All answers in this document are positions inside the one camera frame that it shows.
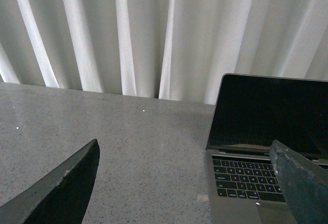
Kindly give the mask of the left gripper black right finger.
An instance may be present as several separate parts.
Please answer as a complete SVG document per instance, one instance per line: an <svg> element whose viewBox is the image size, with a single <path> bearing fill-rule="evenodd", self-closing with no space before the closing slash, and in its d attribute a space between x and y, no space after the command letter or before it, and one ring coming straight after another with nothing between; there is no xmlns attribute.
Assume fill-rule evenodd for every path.
<svg viewBox="0 0 328 224"><path fill-rule="evenodd" d="M327 170L278 140L269 155L297 223L327 223Z"/></svg>

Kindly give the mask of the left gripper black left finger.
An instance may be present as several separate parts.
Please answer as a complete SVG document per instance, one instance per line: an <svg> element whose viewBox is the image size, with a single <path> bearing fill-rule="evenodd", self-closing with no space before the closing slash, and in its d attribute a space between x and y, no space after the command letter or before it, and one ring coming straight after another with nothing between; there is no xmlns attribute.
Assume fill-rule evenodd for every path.
<svg viewBox="0 0 328 224"><path fill-rule="evenodd" d="M99 144L94 139L1 206L1 223L82 223L99 158Z"/></svg>

